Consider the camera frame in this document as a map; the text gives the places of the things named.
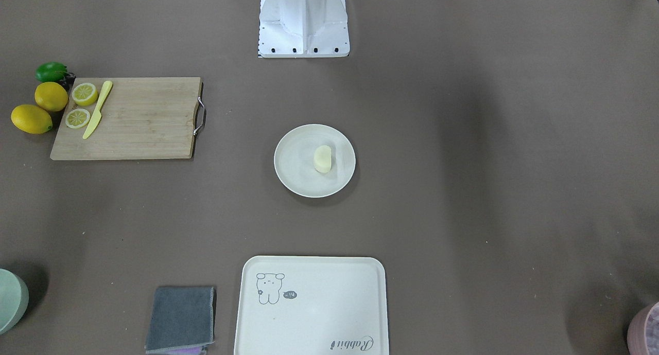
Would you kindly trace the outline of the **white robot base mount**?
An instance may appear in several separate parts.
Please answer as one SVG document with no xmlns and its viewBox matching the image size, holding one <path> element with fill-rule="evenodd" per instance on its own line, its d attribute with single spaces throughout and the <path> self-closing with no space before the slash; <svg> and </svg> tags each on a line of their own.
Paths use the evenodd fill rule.
<svg viewBox="0 0 659 355">
<path fill-rule="evenodd" d="M 257 56 L 341 58 L 350 54 L 346 0 L 260 0 Z"/>
</svg>

